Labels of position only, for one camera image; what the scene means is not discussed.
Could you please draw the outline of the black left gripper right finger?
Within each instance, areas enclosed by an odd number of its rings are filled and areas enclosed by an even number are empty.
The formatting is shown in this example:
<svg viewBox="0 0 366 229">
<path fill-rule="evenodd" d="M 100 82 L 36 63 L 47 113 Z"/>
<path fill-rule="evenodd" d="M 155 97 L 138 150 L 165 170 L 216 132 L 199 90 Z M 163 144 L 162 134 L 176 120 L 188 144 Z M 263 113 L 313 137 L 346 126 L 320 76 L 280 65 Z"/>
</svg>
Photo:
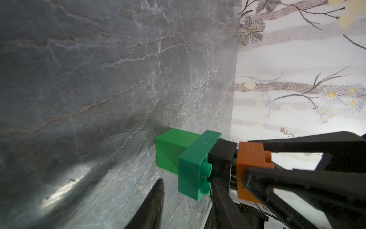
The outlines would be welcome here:
<svg viewBox="0 0 366 229">
<path fill-rule="evenodd" d="M 232 201 L 221 179 L 211 182 L 212 208 L 205 223 L 205 229 L 263 229 L 265 215 L 246 209 L 242 212 Z"/>
</svg>

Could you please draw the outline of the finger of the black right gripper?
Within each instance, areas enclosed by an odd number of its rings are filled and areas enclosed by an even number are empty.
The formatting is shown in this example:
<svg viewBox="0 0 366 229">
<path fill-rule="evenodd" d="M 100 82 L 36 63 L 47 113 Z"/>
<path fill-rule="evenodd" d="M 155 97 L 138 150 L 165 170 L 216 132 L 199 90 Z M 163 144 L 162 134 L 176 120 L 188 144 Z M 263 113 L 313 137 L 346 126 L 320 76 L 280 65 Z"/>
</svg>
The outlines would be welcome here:
<svg viewBox="0 0 366 229">
<path fill-rule="evenodd" d="M 323 153 L 317 170 L 366 171 L 366 139 L 351 132 L 334 132 L 287 139 L 255 140 L 264 150 L 279 153 Z"/>
<path fill-rule="evenodd" d="M 291 229 L 364 229 L 366 175 L 249 168 L 243 186 Z"/>
</svg>

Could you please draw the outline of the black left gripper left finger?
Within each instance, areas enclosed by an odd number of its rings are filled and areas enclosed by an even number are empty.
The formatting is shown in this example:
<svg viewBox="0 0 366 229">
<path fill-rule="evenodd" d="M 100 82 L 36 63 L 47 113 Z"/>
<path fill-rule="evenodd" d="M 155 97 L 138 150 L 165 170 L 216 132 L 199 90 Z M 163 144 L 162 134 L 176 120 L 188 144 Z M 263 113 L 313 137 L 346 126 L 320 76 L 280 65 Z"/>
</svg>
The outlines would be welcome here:
<svg viewBox="0 0 366 229">
<path fill-rule="evenodd" d="M 159 178 L 125 229 L 160 229 L 164 198 L 164 181 Z"/>
</svg>

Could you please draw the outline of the green lego brick assembly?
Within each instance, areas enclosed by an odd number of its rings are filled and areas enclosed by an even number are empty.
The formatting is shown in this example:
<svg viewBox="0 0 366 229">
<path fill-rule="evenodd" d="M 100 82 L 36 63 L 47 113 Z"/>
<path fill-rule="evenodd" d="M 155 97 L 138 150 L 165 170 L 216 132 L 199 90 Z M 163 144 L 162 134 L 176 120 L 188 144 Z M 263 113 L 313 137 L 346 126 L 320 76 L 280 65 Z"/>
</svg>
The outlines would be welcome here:
<svg viewBox="0 0 366 229">
<path fill-rule="evenodd" d="M 178 191 L 196 201 L 209 196 L 213 166 L 208 155 L 222 134 L 196 134 L 172 128 L 155 139 L 156 165 L 178 176 Z"/>
</svg>

